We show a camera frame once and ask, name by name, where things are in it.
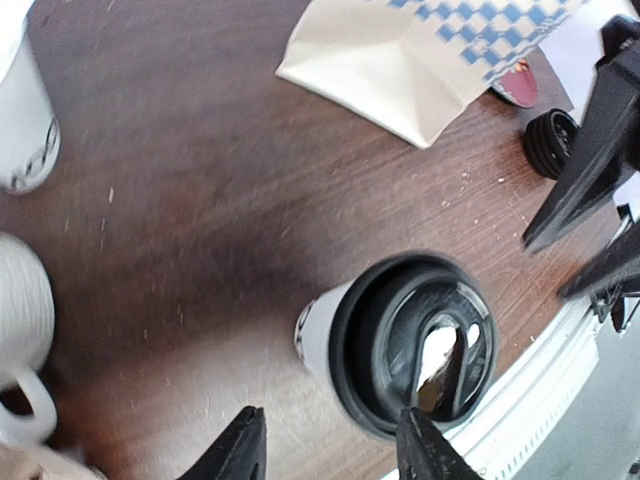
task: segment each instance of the black plastic lid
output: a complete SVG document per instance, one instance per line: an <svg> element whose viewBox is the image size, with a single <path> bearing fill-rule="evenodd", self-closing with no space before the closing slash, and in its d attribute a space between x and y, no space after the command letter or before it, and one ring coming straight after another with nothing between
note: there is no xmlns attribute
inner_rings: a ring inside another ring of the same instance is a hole
<svg viewBox="0 0 640 480"><path fill-rule="evenodd" d="M453 426L478 405L497 361L497 327L475 282L449 260L425 253L383 260L354 282L334 317L329 367L357 423L395 436L402 409L421 405L423 348L443 327L455 329L456 342L429 414Z"/></svg>

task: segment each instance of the blue checkered pattern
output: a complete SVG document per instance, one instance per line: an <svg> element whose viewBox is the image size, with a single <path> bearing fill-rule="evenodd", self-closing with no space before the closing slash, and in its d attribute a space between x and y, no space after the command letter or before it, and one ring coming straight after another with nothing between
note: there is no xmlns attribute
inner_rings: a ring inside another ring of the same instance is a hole
<svg viewBox="0 0 640 480"><path fill-rule="evenodd" d="M455 45L468 64L483 62L484 79L491 83L562 23L570 1L546 1L546 8L540 0L512 1L506 6L490 0L389 0L387 5L415 9L421 21L437 22L437 37Z"/></svg>

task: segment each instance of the red object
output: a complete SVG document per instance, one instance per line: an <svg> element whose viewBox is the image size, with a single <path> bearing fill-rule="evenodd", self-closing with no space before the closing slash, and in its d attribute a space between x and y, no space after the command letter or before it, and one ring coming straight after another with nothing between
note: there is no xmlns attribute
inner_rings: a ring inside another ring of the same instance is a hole
<svg viewBox="0 0 640 480"><path fill-rule="evenodd" d="M531 108L538 98L538 84L526 60L520 60L491 86L496 93L518 107Z"/></svg>

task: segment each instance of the mug handle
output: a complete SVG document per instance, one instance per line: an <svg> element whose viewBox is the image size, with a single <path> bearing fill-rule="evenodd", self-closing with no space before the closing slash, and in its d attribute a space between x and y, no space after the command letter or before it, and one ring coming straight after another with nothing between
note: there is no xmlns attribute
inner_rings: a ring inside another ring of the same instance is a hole
<svg viewBox="0 0 640 480"><path fill-rule="evenodd" d="M53 433L58 421L53 399L31 368L0 367L0 370L16 379L33 411L31 415L16 415L0 403L0 433L16 446L40 444Z"/></svg>

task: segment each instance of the disposable coffee cup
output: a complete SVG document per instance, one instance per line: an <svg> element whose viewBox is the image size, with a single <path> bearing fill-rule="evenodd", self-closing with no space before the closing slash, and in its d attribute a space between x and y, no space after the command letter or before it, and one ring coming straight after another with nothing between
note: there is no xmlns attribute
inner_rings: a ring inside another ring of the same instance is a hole
<svg viewBox="0 0 640 480"><path fill-rule="evenodd" d="M16 194L40 186L60 151L58 122L25 26L0 36L0 187Z"/></svg>
<svg viewBox="0 0 640 480"><path fill-rule="evenodd" d="M488 390L499 351L477 283L432 253L387 258L300 314L295 346L362 428L392 438L417 406L442 428L465 421Z"/></svg>

